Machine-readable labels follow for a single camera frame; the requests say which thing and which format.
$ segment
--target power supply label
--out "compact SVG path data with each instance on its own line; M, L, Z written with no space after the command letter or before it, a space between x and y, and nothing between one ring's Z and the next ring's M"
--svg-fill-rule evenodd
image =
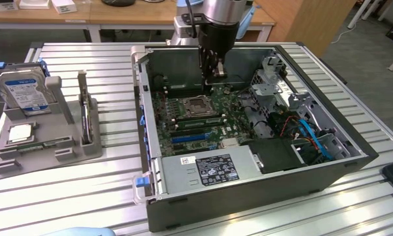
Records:
M198 175L203 186L238 179L238 174L229 154L195 160Z

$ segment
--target wooden desk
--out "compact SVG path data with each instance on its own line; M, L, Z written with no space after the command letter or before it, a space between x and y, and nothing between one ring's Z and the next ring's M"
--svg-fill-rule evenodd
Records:
M173 30L175 1L147 3L137 0L131 6L113 7L99 0L81 3L74 0L78 12L58 14L50 9L19 9L0 12L0 29L82 29L89 30L91 42L101 42L98 30ZM247 30L259 31L258 42L265 42L271 26L271 17L255 9Z

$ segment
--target blue ram slot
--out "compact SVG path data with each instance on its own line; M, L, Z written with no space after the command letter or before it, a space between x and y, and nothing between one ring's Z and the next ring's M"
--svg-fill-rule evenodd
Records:
M177 144L183 142L199 141L199 140L205 140L206 138L207 136L205 134L194 135L189 137L178 137L178 138L171 138L171 143Z

